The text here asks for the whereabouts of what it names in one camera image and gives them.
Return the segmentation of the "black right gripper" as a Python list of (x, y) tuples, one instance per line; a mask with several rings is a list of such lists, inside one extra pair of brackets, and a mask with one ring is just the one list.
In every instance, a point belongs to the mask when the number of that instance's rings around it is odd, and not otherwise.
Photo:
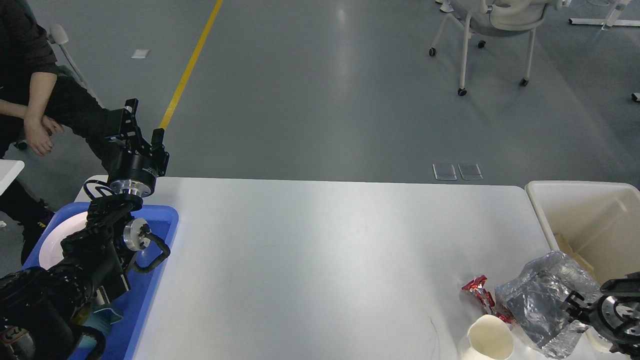
[(560, 309), (567, 313), (567, 322), (580, 322), (587, 326), (591, 326), (599, 335), (611, 335), (610, 324), (606, 310), (607, 300), (598, 300), (595, 303), (587, 301), (577, 291), (571, 291), (565, 298)]

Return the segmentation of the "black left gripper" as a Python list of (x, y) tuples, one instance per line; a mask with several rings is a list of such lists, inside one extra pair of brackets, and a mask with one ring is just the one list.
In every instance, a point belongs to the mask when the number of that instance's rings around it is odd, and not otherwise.
[(137, 98), (130, 98), (124, 107), (108, 113), (103, 138), (122, 151), (115, 157), (107, 184), (115, 194), (148, 197), (155, 191), (157, 178), (165, 176), (170, 155), (163, 144), (165, 129), (154, 129), (150, 144), (144, 139), (137, 108)]

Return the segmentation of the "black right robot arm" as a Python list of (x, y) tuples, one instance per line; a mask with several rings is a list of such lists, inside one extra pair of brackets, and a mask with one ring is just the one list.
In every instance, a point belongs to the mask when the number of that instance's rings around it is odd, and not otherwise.
[(610, 341), (611, 353), (640, 358), (640, 273), (605, 281), (599, 288), (602, 296), (595, 301), (585, 300), (571, 291), (560, 309), (569, 314), (569, 322), (579, 321), (591, 326)]

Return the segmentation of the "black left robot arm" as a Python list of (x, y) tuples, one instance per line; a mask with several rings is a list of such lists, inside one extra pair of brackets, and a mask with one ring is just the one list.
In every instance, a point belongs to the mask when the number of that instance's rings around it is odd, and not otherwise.
[(88, 360), (98, 360), (105, 335), (86, 326), (91, 304), (108, 304), (130, 290), (129, 271), (154, 271), (169, 256), (164, 239), (133, 212), (154, 193), (166, 174), (169, 153), (164, 129), (146, 141), (137, 125), (138, 100), (109, 112), (103, 137), (118, 146), (106, 181), (88, 180), (90, 198), (84, 228), (61, 240), (62, 260), (44, 269), (33, 266), (1, 280), (1, 358), (66, 360), (84, 337), (92, 338)]

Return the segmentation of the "person's bare forearm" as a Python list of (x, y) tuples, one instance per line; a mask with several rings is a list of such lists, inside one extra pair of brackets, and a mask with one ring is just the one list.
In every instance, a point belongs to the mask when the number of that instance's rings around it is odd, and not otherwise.
[(35, 71), (30, 75), (27, 105), (18, 105), (6, 100), (0, 101), (3, 116), (21, 118), (26, 125), (41, 125), (46, 106), (50, 100), (58, 76), (46, 71)]

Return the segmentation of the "person's hand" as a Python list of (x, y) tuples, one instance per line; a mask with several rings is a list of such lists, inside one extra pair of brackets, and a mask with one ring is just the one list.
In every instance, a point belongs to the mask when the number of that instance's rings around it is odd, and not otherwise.
[(65, 132), (62, 125), (46, 115), (26, 116), (23, 119), (23, 130), (27, 145), (39, 157), (45, 157), (53, 150), (53, 135)]

